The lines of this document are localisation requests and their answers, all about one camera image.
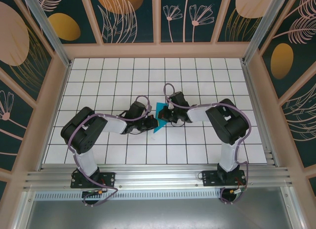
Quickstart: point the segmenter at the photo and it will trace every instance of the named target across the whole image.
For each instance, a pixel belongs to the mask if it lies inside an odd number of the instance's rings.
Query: white grid mat
[[[166,82],[183,91],[190,105],[229,98],[252,124],[239,160],[266,163],[240,61],[224,58],[75,59],[43,163],[74,163],[60,131],[83,107],[117,115],[128,110],[136,96],[147,95],[155,115],[156,103],[164,102]],[[102,133],[93,153],[98,164],[205,164],[219,162],[220,144],[210,122],[167,124],[155,134]]]

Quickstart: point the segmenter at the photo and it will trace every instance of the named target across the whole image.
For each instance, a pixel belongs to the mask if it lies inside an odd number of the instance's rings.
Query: black mounting plate
[[[214,171],[202,171],[202,180],[203,180],[203,186],[238,186],[238,181],[236,180],[236,177],[238,180],[246,184],[246,178],[245,178],[245,172],[243,170],[236,170],[231,172],[230,178],[223,183],[222,180],[217,176],[217,170]]]
[[[98,183],[110,187],[114,187],[115,182],[115,173],[114,172],[100,172]],[[88,189],[88,188],[100,188],[90,181],[88,181],[85,177],[82,177],[81,173],[75,172],[73,173],[73,177],[71,180],[70,188],[72,189]]]

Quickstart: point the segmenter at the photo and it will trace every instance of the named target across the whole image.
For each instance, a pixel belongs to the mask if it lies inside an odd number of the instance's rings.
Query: gray metal floor
[[[28,229],[290,229],[279,188],[248,189],[236,205],[217,198],[112,200],[96,208],[80,201],[36,201]]]

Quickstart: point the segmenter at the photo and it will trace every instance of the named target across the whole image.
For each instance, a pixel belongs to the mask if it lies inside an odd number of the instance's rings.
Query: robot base
[[[98,170],[90,176],[95,182],[100,183],[105,186],[114,187],[115,173],[114,172],[99,172]],[[89,180],[87,180],[84,175],[78,170],[72,174],[70,188],[72,189],[95,189],[100,188]]]
[[[246,184],[245,172],[236,167],[233,171],[225,172],[218,164],[217,170],[202,171],[203,186],[238,186],[238,181]]]

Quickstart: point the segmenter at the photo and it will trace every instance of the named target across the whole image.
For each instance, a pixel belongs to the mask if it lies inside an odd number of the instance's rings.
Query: enclosure
[[[0,0],[0,11],[1,228],[316,227],[316,0]],[[221,157],[210,122],[167,123],[102,132],[93,156],[118,192],[85,208],[62,128],[83,107],[119,115],[139,95],[157,116],[166,83],[190,106],[228,98],[250,119],[244,198],[224,205],[222,186],[199,178]]]

